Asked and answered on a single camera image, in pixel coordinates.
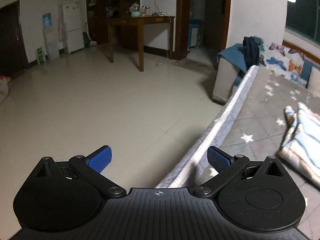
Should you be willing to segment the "plain grey pillow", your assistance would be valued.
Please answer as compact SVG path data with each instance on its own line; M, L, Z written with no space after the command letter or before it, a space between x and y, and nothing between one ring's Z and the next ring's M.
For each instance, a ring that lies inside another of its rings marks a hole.
M319 94L320 89L320 71L316 67L311 68L309 80L308 80L308 90L313 94Z

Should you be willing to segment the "green box on floor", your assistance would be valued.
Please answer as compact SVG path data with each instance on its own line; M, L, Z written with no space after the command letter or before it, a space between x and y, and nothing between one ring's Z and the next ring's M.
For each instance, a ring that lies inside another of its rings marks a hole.
M37 58L38 64L42 64L46 62L46 56L44 54L42 47L36 48L36 58Z

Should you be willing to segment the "dark wooden shelf cabinet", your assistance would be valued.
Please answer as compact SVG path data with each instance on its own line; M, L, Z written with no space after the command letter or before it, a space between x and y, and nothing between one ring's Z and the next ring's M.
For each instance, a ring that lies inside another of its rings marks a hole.
M130 14L129 7L140 0L86 0L88 33L97 44L108 42L107 26L103 18L118 18Z

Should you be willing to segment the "butterfly print pillow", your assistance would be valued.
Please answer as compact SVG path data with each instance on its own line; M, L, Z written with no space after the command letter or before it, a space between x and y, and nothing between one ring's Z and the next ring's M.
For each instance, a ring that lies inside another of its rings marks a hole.
M260 66L305 87L306 81L301 77L304 62L305 55L303 53L276 43L264 45L260 52Z

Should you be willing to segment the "water dispenser with bottle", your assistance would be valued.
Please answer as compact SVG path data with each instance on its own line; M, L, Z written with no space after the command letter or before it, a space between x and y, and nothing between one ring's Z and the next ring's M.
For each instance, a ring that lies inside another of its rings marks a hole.
M43 38L48 59L53 60L59 57L58 40L56 30L52 24L51 13L42 15Z

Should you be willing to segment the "dark wooden table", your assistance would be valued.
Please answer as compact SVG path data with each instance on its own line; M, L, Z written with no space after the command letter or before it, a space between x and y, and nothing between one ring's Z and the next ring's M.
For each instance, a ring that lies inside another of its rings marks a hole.
M104 22L107 26L108 34L108 52L109 61L114 63L113 55L113 26L136 26L137 27L137 43L138 43L138 58L139 65L138 70L144 71L144 26L151 24L169 24L169 36L168 36L168 58L173 59L173 39L174 39L174 16L125 16L120 18L105 18Z

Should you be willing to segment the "teal electric kettle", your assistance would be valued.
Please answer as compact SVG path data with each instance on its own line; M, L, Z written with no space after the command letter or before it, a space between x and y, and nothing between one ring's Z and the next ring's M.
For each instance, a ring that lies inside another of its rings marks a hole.
M131 13L131 17L141 16L141 10L138 3L134 3L133 5L131 5L131 7L129 8L129 11Z

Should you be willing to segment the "grey star pattern mattress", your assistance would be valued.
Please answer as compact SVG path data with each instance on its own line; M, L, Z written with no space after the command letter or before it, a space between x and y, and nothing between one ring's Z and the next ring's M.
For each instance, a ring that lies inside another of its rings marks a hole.
M204 135L160 183L170 195L155 208L152 239L319 239L319 188L278 155L289 129L285 108L302 102L319 112L305 88L253 67ZM212 197L194 189L218 172L216 146L250 162L240 179Z

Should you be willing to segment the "white refrigerator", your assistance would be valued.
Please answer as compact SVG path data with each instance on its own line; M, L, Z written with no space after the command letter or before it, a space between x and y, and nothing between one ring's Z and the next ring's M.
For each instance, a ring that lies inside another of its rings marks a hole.
M64 38L63 49L71 54L84 48L79 1L62 4L62 20Z

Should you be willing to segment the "blue white striped shirt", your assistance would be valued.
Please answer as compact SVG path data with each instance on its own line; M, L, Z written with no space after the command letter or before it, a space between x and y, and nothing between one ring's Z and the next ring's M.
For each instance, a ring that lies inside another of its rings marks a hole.
M319 187L319 115L302 102L297 103L296 111L287 106L284 114L289 129L278 155Z

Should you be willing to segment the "dark backpack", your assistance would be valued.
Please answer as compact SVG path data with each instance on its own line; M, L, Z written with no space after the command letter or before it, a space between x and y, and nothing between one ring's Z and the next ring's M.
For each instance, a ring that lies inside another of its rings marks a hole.
M260 59L260 49L263 48L263 39L251 36L244 37L242 42L244 48L244 58L247 69L253 65L257 65Z

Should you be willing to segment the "blue sofa bench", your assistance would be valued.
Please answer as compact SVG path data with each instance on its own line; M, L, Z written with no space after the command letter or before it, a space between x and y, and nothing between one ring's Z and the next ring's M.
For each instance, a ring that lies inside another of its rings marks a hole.
M319 69L319 57L287 41L283 41L282 44L278 45L284 45L294 50L298 50L305 55L301 77L306 81L305 88L308 89L311 68L316 67ZM248 70L249 69L247 69L245 64L242 43L237 43L220 51L217 55L217 73L213 88L213 101L224 105L229 100L234 88L240 84Z

